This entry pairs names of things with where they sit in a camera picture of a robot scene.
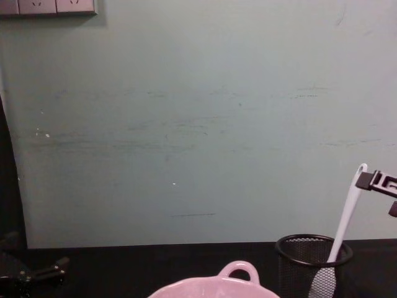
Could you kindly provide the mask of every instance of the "power socket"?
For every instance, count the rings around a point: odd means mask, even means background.
[[[56,0],[59,14],[97,14],[95,0]]]
[[[56,14],[55,0],[19,0],[20,14]]]
[[[19,14],[17,0],[0,0],[0,16]]]

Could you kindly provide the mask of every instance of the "white spoon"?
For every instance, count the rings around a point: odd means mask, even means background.
[[[336,261],[337,254],[341,249],[342,241],[346,233],[346,229],[349,226],[350,219],[352,218],[357,199],[360,197],[361,189],[355,186],[361,172],[367,171],[367,164],[363,163],[358,168],[357,172],[353,177],[352,183],[347,193],[347,198],[345,202],[345,207],[343,208],[343,213],[339,226],[337,228],[334,243],[332,244],[331,253],[327,263],[333,263]],[[309,291],[309,298],[332,298],[334,297],[334,292],[336,288],[336,278],[335,278],[335,268],[321,268],[313,279],[311,283],[311,288]]]

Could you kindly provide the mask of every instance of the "black desk surface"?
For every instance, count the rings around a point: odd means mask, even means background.
[[[397,240],[349,241],[351,284],[346,297],[397,297]],[[258,270],[261,284],[277,292],[278,258],[274,243],[222,243],[108,248],[27,250],[12,253],[32,269],[70,257],[62,291],[38,297],[147,298],[181,279],[214,276],[229,262],[245,260]]]

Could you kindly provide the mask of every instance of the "pink bowl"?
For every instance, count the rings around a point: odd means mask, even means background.
[[[230,278],[236,270],[248,272],[250,280]],[[223,268],[218,276],[189,278],[166,286],[149,298],[280,298],[259,283],[258,272],[250,263],[236,261]]]

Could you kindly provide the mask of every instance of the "black mesh cup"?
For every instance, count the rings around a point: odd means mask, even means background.
[[[312,297],[309,292],[313,287],[314,277],[316,290],[320,291],[319,296],[342,297],[342,287],[338,280],[341,279],[344,265],[353,257],[353,252],[343,243],[337,260],[327,263],[333,242],[334,239],[329,237],[301,234],[281,238],[276,243],[281,298]]]

